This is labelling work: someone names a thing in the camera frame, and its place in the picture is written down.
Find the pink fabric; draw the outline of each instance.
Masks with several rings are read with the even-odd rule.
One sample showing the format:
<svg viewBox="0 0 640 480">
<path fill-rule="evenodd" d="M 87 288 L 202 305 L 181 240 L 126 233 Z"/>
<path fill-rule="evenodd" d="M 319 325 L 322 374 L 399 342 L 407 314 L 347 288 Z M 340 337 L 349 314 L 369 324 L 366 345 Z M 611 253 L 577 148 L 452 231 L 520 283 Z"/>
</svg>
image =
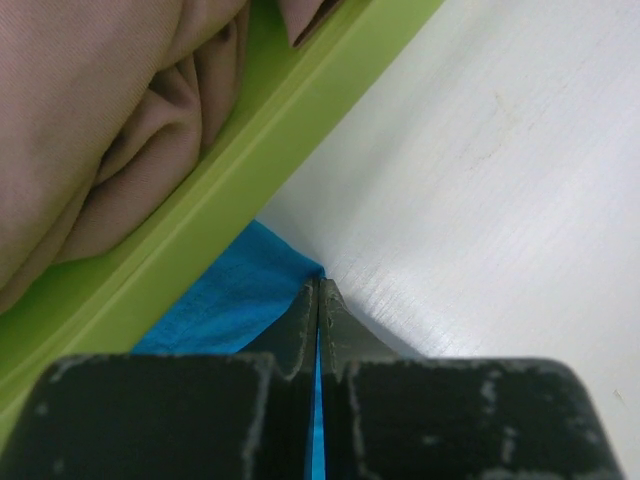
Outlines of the pink fabric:
<svg viewBox="0 0 640 480">
<path fill-rule="evenodd" d="M 280 0 L 291 44 L 335 3 Z M 0 313 L 193 170 L 235 102 L 248 15 L 247 0 L 0 0 Z"/>
</svg>

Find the scuff mark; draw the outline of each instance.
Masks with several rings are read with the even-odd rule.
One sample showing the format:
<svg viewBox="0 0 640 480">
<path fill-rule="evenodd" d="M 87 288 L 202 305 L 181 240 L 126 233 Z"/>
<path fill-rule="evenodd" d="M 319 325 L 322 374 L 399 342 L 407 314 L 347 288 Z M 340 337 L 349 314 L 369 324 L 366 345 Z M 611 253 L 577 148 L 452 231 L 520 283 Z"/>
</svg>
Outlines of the scuff mark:
<svg viewBox="0 0 640 480">
<path fill-rule="evenodd" d="M 536 472 L 527 470 L 512 471 L 504 467 L 485 470 L 478 480 L 563 480 L 564 477 L 552 472 Z"/>
<path fill-rule="evenodd" d="M 50 383 L 59 382 L 62 376 L 74 367 L 82 365 L 83 363 L 93 360 L 95 355 L 74 355 L 72 357 L 64 357 L 56 362 L 58 370 L 49 378 Z"/>
<path fill-rule="evenodd" d="M 246 480 L 254 476 L 254 457 L 256 450 L 260 447 L 260 436 L 262 435 L 265 409 L 269 396 L 269 384 L 271 382 L 271 368 L 275 360 L 272 356 L 263 356 L 255 360 L 254 368 L 259 375 L 258 392 L 256 403 L 254 404 L 253 421 L 247 432 L 247 439 L 242 449 L 243 472 L 242 477 Z"/>
<path fill-rule="evenodd" d="M 573 477 L 575 480 L 623 480 L 624 477 L 618 472 L 601 468 L 594 472 L 577 474 Z"/>
<path fill-rule="evenodd" d="M 362 417 L 360 411 L 360 402 L 358 402 L 358 396 L 356 394 L 354 377 L 355 375 L 349 375 L 347 377 L 347 382 L 349 386 L 349 404 L 351 406 L 351 412 L 353 415 L 353 449 L 358 466 L 358 473 L 360 474 L 360 478 L 366 478 L 368 480 L 382 480 L 382 477 L 380 477 L 380 475 L 369 470 L 369 467 L 365 460 L 366 452 L 364 446 L 364 436 L 362 434 Z"/>
<path fill-rule="evenodd" d="M 510 464 L 513 460 L 513 453 L 516 451 L 516 437 L 518 431 L 513 427 L 504 427 L 504 438 L 502 439 L 502 463 Z"/>
<path fill-rule="evenodd" d="M 600 437 L 593 430 L 587 430 L 584 434 L 584 437 L 587 439 L 587 442 L 593 443 L 594 445 L 600 443 Z"/>
<path fill-rule="evenodd" d="M 616 397 L 618 400 L 620 400 L 620 403 L 622 403 L 625 407 L 627 406 L 627 402 L 624 401 L 624 397 L 622 396 L 622 394 L 620 393 L 620 390 L 618 390 L 617 388 L 613 391 L 613 396 Z"/>
<path fill-rule="evenodd" d="M 46 404 L 46 402 L 40 402 L 36 406 L 34 411 L 36 415 L 38 415 L 39 417 L 46 417 L 47 414 L 49 413 L 49 406 Z"/>
<path fill-rule="evenodd" d="M 493 415 L 496 412 L 496 400 L 498 399 L 495 382 L 493 380 L 485 380 L 480 388 L 480 395 L 487 401 L 487 406 L 483 410 L 487 414 Z"/>
<path fill-rule="evenodd" d="M 587 421 L 584 417 L 571 417 L 566 419 L 567 425 L 570 427 L 584 427 L 587 424 Z"/>
<path fill-rule="evenodd" d="M 426 445 L 428 447 L 432 447 L 434 445 L 438 445 L 440 442 L 442 442 L 440 437 L 437 437 L 435 435 L 424 435 L 422 437 L 422 444 Z"/>
<path fill-rule="evenodd" d="M 54 475 L 62 475 L 64 473 L 64 459 L 58 458 L 53 462 L 52 470 Z"/>
</svg>

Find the black plastic piece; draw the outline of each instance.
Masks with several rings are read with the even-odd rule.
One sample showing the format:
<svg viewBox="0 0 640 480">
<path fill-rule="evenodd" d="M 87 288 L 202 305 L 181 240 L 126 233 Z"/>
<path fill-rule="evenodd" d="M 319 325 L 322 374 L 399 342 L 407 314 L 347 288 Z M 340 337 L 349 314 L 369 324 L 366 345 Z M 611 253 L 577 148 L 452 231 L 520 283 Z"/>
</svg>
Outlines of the black plastic piece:
<svg viewBox="0 0 640 480">
<path fill-rule="evenodd" d="M 334 402 L 331 480 L 623 478 L 584 388 L 555 362 L 356 361 Z"/>
<path fill-rule="evenodd" d="M 0 478 L 274 478 L 285 390 L 268 354 L 66 357 L 35 386 Z"/>
</svg>

